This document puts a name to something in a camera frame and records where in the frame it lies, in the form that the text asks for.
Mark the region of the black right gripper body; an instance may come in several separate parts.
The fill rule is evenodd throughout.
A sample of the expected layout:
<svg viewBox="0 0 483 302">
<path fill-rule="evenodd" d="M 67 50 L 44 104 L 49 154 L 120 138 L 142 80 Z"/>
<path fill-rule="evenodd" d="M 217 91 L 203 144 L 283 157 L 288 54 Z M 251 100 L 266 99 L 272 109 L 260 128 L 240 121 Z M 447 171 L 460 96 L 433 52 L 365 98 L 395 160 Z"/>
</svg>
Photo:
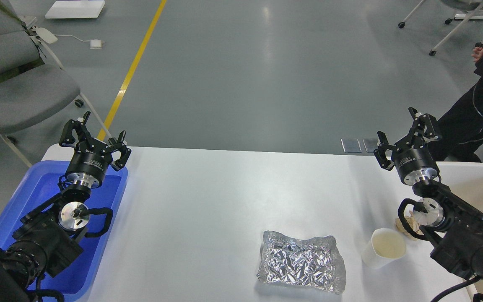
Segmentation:
<svg viewBox="0 0 483 302">
<path fill-rule="evenodd" d="M 433 180 L 439 176 L 439 167 L 425 147 L 397 147 L 392 152 L 392 163 L 401 183 L 413 186 L 422 180 Z"/>
</svg>

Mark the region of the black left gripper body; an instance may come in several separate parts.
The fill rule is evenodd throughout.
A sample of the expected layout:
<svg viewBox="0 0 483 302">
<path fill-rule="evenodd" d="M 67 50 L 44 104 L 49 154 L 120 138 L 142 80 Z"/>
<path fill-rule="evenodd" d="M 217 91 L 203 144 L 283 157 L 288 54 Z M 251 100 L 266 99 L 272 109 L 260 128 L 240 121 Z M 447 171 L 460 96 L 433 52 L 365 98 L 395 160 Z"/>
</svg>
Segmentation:
<svg viewBox="0 0 483 302">
<path fill-rule="evenodd" d="M 85 179 L 90 187 L 101 187 L 113 158 L 105 152 L 105 143 L 94 140 L 79 142 L 74 150 L 70 164 L 65 172 L 67 180 Z"/>
</svg>

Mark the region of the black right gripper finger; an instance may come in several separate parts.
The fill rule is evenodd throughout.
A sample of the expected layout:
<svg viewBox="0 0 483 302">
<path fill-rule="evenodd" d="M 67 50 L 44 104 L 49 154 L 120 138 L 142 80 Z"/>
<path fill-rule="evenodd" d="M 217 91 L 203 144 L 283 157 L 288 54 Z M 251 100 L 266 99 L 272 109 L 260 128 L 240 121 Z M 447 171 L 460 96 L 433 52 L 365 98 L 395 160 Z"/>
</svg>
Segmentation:
<svg viewBox="0 0 483 302">
<path fill-rule="evenodd" d="M 395 146 L 390 145 L 387 139 L 387 135 L 382 132 L 377 132 L 379 144 L 376 149 L 374 149 L 374 156 L 377 159 L 379 166 L 387 171 L 393 170 L 395 164 L 393 161 L 389 160 L 387 157 L 387 151 L 395 151 Z"/>
<path fill-rule="evenodd" d="M 408 148 L 424 148 L 428 143 L 442 139 L 442 133 L 436 118 L 427 113 L 421 113 L 409 107 L 408 111 L 413 118 L 412 126 L 405 136 L 405 146 Z"/>
</svg>

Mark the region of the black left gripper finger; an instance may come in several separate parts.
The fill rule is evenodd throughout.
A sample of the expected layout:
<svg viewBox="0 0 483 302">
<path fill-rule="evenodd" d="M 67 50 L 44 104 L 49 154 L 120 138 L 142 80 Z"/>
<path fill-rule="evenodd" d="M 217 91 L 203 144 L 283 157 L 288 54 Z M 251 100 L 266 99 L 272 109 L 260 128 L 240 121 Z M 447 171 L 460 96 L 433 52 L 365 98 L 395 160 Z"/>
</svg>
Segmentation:
<svg viewBox="0 0 483 302">
<path fill-rule="evenodd" d="M 86 128 L 91 112 L 86 111 L 82 118 L 70 119 L 63 127 L 59 146 L 71 148 L 92 148 L 93 138 Z"/>
<path fill-rule="evenodd" d="M 117 139 L 108 139 L 109 143 L 107 145 L 107 158 L 109 159 L 109 165 L 115 171 L 119 171 L 126 166 L 126 163 L 128 162 L 128 159 L 132 153 L 132 150 L 128 148 L 125 142 L 126 134 L 126 130 L 123 130 L 119 133 Z M 119 158 L 114 159 L 113 153 L 119 153 Z"/>
</svg>

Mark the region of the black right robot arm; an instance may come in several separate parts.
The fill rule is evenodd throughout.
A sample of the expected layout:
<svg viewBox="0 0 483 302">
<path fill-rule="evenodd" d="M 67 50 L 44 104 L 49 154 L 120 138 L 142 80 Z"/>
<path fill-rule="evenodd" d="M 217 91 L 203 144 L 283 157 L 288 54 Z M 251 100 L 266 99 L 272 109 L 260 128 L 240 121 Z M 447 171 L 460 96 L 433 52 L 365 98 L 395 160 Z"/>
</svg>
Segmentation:
<svg viewBox="0 0 483 302">
<path fill-rule="evenodd" d="M 427 146 L 441 140 L 436 118 L 412 107 L 408 111 L 413 119 L 408 134 L 391 145 L 379 131 L 374 156 L 383 169 L 396 168 L 401 182 L 420 197 L 418 201 L 406 198 L 399 205 L 401 226 L 412 237 L 430 242 L 434 247 L 431 258 L 464 280 L 435 296 L 438 302 L 483 281 L 483 212 L 441 182 L 439 167 Z M 472 300 L 483 302 L 483 294 L 474 294 Z"/>
</svg>

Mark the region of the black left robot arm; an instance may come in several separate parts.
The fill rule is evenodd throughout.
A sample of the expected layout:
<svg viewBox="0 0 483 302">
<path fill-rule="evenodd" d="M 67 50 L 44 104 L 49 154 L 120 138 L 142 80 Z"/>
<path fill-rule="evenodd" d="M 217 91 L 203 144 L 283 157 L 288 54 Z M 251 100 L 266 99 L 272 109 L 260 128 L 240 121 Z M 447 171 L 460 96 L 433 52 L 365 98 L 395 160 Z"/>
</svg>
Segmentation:
<svg viewBox="0 0 483 302">
<path fill-rule="evenodd" d="M 73 148 L 60 192 L 21 218 L 15 242 L 0 248 L 0 302 L 42 302 L 44 297 L 65 300 L 59 290 L 43 289 L 46 274 L 56 277 L 82 253 L 82 238 L 101 237 L 109 231 L 114 211 L 88 208 L 86 201 L 94 188 L 101 187 L 109 167 L 119 171 L 126 166 L 132 150 L 126 144 L 126 131 L 104 143 L 86 127 L 90 112 L 70 119 L 59 141 Z"/>
</svg>

